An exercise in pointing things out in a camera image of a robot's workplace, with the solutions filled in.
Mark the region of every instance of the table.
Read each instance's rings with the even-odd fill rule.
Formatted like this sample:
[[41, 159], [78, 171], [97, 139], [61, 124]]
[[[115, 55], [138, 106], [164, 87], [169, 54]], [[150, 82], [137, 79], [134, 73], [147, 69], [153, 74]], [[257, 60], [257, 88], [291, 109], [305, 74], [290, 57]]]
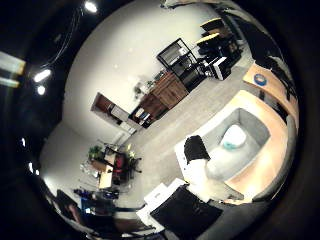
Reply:
[[[255, 83], [254, 76], [256, 74], [262, 74], [267, 78], [267, 84], [265, 86], [260, 86]], [[253, 63], [246, 75], [243, 77], [243, 81], [274, 97], [287, 111], [287, 113], [292, 115], [295, 120], [297, 130], [299, 129], [298, 101], [292, 95], [290, 95], [290, 101], [288, 101], [285, 87], [273, 72], [271, 72], [271, 70]]]
[[[110, 164], [114, 164], [116, 158], [116, 153], [111, 155], [105, 155], [104, 159], [108, 161]], [[113, 174], [113, 167], [110, 165], [106, 166], [106, 170], [101, 172], [100, 180], [99, 180], [99, 188], [108, 188], [112, 185], [112, 174]]]

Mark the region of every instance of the desk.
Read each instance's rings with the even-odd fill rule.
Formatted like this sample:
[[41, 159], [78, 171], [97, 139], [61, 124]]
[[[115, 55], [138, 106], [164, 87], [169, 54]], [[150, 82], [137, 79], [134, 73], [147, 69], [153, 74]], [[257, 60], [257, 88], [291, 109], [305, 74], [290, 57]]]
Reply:
[[[254, 75], [262, 74], [267, 78], [267, 84], [265, 86], [260, 86], [254, 82]], [[272, 97], [274, 97], [278, 103], [288, 112], [288, 114], [292, 115], [295, 120], [297, 130], [299, 129], [299, 109], [298, 109], [298, 101], [290, 95], [290, 101], [287, 100], [286, 89], [280, 82], [280, 80], [269, 70], [263, 67], [260, 67], [257, 64], [252, 64], [249, 68], [246, 75], [243, 77], [243, 81], [248, 83], [260, 90], [268, 93]]]
[[[106, 155], [105, 160], [108, 161], [111, 164], [114, 164], [116, 158], [116, 154], [112, 155]], [[104, 172], [101, 172], [100, 180], [99, 180], [99, 188], [108, 188], [112, 185], [112, 173], [113, 173], [113, 167], [110, 165], [106, 166], [106, 170]]]
[[[234, 204], [251, 202], [256, 194], [269, 186], [280, 170], [288, 141], [287, 126], [280, 116], [265, 102], [244, 90], [240, 90], [220, 112], [191, 135], [204, 136], [208, 126], [212, 128], [218, 126], [237, 108], [243, 108], [256, 116], [267, 127], [270, 137], [250, 165], [225, 182], [244, 195], [242, 201], [226, 201]], [[182, 174], [186, 178], [184, 142], [185, 140], [175, 146], [175, 152]]]

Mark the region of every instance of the recessed light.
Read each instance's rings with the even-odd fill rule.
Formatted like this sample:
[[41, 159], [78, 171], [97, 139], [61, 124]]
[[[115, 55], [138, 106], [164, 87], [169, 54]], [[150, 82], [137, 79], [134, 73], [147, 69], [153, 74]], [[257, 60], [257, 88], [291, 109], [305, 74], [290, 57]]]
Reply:
[[86, 1], [85, 4], [84, 4], [84, 7], [85, 7], [89, 12], [92, 12], [92, 13], [96, 13], [96, 12], [98, 11], [96, 4], [94, 4], [94, 3], [91, 2], [91, 1]]
[[34, 76], [33, 80], [35, 82], [41, 82], [42, 80], [46, 79], [50, 75], [51, 75], [51, 70], [50, 69], [45, 69], [45, 70], [42, 70], [41, 72], [37, 73]]
[[38, 91], [39, 95], [43, 95], [46, 92], [46, 88], [41, 85], [37, 88], [37, 91]]

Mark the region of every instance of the wooden cabinet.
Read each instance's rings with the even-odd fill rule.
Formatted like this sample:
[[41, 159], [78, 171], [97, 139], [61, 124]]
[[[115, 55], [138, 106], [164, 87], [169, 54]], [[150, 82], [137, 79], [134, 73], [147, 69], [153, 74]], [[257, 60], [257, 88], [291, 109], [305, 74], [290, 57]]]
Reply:
[[188, 95], [185, 86], [173, 73], [163, 76], [151, 93], [169, 109]]
[[140, 103], [140, 107], [142, 107], [146, 112], [150, 113], [152, 118], [158, 119], [159, 116], [168, 110], [166, 105], [164, 105], [156, 96], [152, 93], [149, 93], [143, 101]]

